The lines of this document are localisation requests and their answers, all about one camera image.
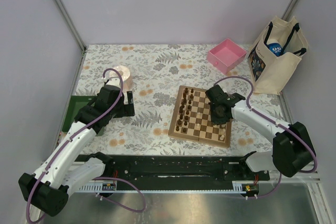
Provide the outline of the peach toilet paper roll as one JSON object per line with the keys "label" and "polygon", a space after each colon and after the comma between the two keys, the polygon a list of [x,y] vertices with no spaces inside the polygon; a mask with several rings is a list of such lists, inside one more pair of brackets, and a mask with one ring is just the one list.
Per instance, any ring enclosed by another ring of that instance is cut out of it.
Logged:
{"label": "peach toilet paper roll", "polygon": [[133,77],[131,71],[126,66],[116,66],[114,69],[121,75],[123,80],[123,90],[131,91],[133,88]]}

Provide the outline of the wooden chess board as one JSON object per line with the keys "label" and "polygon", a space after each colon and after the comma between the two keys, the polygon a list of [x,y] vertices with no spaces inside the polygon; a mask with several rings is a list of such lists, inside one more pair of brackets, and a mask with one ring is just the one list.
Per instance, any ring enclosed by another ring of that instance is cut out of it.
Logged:
{"label": "wooden chess board", "polygon": [[180,86],[169,128],[169,136],[229,148],[232,124],[211,122],[209,99],[204,89]]}

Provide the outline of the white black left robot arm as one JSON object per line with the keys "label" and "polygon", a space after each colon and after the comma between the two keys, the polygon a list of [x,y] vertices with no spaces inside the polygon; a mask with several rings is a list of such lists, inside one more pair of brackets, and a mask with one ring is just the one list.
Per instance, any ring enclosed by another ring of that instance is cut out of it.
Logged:
{"label": "white black left robot arm", "polygon": [[102,153],[89,155],[79,168],[69,168],[83,148],[109,124],[111,119],[134,116],[132,91],[106,84],[97,96],[79,109],[66,137],[48,159],[32,174],[18,180],[27,204],[53,217],[59,214],[69,197],[90,180],[109,179],[114,173],[112,158]]}

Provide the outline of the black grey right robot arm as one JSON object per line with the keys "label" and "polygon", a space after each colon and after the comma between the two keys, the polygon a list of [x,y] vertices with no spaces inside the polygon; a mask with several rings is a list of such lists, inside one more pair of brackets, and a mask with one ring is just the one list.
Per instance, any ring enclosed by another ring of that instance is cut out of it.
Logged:
{"label": "black grey right robot arm", "polygon": [[243,179],[250,180],[262,170],[277,170],[286,177],[293,177],[298,172],[313,173],[317,169],[316,154],[302,123],[276,120],[254,109],[248,98],[238,93],[227,94],[219,85],[211,87],[205,94],[213,124],[240,121],[272,144],[271,151],[254,152],[243,158],[244,164],[239,166]]}

